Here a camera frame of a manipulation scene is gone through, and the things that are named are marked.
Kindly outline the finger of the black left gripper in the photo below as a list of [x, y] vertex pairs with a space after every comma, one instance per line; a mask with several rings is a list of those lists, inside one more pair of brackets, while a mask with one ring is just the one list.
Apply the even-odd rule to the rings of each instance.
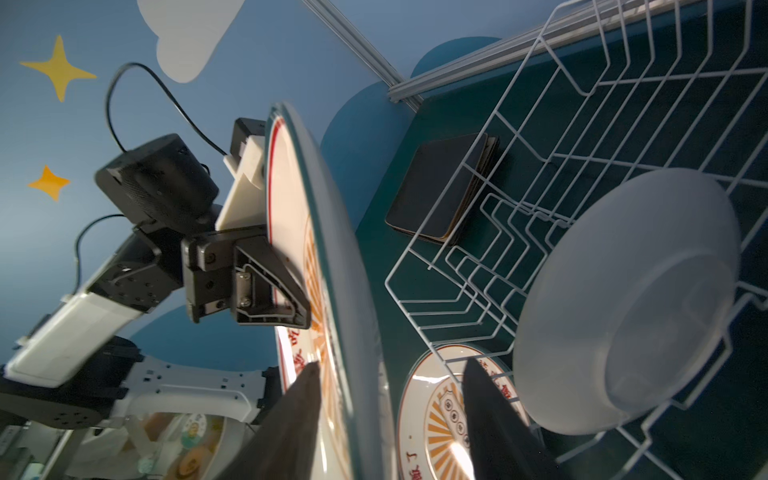
[[233, 259], [233, 318], [238, 324], [310, 328], [310, 302], [265, 237], [236, 241]]

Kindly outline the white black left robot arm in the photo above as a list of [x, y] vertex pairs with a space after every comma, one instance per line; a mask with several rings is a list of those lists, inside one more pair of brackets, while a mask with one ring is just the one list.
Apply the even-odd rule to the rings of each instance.
[[175, 134], [121, 153], [95, 180], [131, 235], [20, 341], [1, 368], [2, 412], [69, 430], [153, 412], [263, 423], [283, 393], [276, 368], [176, 366], [142, 354], [120, 331], [177, 290], [193, 321], [229, 311], [241, 325], [307, 328], [308, 299], [266, 225], [218, 228], [217, 186]]

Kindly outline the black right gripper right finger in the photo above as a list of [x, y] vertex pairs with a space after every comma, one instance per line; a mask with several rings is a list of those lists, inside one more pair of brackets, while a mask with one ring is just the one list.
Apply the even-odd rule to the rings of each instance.
[[477, 479], [562, 479], [564, 472], [474, 359], [462, 376], [470, 458]]

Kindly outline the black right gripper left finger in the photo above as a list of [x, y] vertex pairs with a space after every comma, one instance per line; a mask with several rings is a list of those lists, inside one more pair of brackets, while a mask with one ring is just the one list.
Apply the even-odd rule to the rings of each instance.
[[321, 407], [320, 367], [307, 364], [220, 479], [311, 477]]

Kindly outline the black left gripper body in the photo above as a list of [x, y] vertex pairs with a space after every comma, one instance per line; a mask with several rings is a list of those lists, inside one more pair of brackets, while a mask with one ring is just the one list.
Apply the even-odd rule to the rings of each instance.
[[222, 311], [245, 323], [238, 310], [251, 313], [267, 304], [267, 284], [246, 272], [248, 261], [236, 254], [239, 241], [265, 235], [264, 230], [208, 231], [182, 240], [182, 278], [187, 314], [193, 323]]

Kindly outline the white wire dish rack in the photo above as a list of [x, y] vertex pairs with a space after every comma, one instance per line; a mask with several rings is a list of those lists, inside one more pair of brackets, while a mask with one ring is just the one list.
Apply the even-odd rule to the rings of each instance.
[[542, 438], [576, 479], [765, 478], [766, 3], [695, 2], [582, 46], [547, 48], [513, 76], [437, 105], [450, 110], [498, 137], [500, 156], [458, 242], [410, 241], [385, 279], [425, 354], [468, 344], [512, 378], [516, 317], [567, 228], [636, 176], [698, 169], [725, 188], [742, 232], [727, 337], [664, 412], [591, 436]]

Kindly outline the white round plate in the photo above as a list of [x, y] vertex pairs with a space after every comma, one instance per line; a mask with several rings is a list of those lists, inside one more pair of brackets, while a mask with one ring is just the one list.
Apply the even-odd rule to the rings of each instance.
[[586, 435], [671, 399], [733, 305], [741, 235], [725, 190], [682, 168], [642, 174], [559, 240], [525, 300], [514, 383], [543, 428]]
[[289, 389], [319, 367], [315, 479], [395, 479], [389, 381], [368, 276], [341, 194], [299, 114], [275, 104], [265, 145], [268, 238], [304, 288], [311, 325], [276, 328]]
[[467, 417], [461, 380], [467, 359], [476, 357], [525, 425], [509, 369], [468, 344], [427, 352], [411, 370], [398, 415], [398, 455], [403, 479], [472, 479]]

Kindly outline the square floral plate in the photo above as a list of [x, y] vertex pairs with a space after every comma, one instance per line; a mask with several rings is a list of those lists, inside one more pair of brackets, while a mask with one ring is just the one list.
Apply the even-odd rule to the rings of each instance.
[[435, 140], [419, 146], [386, 215], [385, 222], [403, 233], [419, 233], [424, 240], [444, 243], [468, 180], [462, 168], [484, 144], [472, 133]]
[[479, 150], [479, 153], [475, 154], [476, 149], [474, 149], [470, 158], [466, 161], [465, 166], [462, 168], [460, 177], [466, 178], [468, 184], [463, 190], [464, 196], [459, 203], [456, 215], [450, 225], [449, 235], [446, 236], [445, 243], [447, 245], [454, 245], [461, 237], [464, 224], [463, 218], [470, 208], [471, 201], [480, 190], [480, 186], [483, 182], [482, 178], [486, 177], [490, 169], [495, 165], [498, 146], [498, 137], [485, 134], [484, 144]]

